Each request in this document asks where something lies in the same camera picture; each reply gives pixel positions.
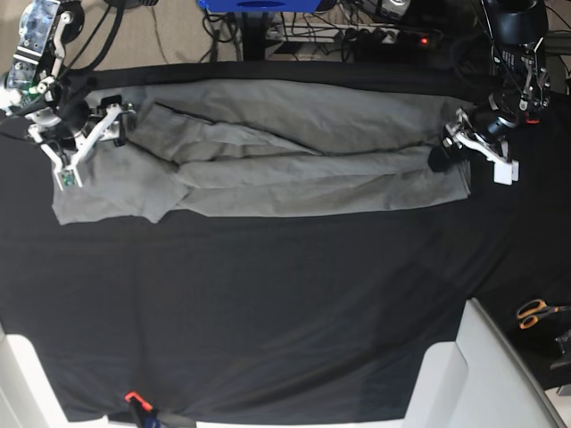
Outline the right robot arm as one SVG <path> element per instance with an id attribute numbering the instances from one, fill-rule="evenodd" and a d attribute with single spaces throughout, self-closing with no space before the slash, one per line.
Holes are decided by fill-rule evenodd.
<path id="1" fill-rule="evenodd" d="M 85 11 L 79 1 L 33 1 L 19 24 L 19 44 L 11 68 L 1 77 L 1 108 L 7 115 L 32 121 L 30 133 L 54 165 L 54 175 L 65 181 L 79 177 L 79 164 L 96 143 L 124 144 L 120 117 L 130 109 L 111 101 L 95 109 L 85 102 L 87 89 L 72 95 L 71 77 L 86 76 L 105 58 L 114 43 L 127 9 L 147 7 L 154 1 L 109 1 L 105 11 L 115 12 L 112 28 L 98 55 L 87 66 L 75 68 L 66 58 L 66 46 L 81 32 Z M 347 1 L 351 8 L 346 25 L 324 18 L 334 1 L 201 1 L 203 29 L 211 38 L 206 57 L 213 58 L 223 43 L 220 25 L 228 28 L 227 41 L 239 59 L 262 61 L 272 43 L 287 47 L 334 45 L 342 62 L 361 50 L 386 47 L 390 52 L 431 53 L 452 40 L 442 10 L 424 12 L 419 1 Z"/>

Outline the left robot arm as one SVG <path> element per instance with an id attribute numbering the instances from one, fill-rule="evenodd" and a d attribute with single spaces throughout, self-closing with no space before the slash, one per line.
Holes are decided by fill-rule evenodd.
<path id="1" fill-rule="evenodd" d="M 543 1 L 482 1 L 476 14 L 491 48 L 501 86 L 485 103 L 460 109 L 443 131 L 443 146 L 462 147 L 461 137 L 497 149 L 511 130 L 540 122 L 550 102 L 544 40 L 549 32 Z"/>

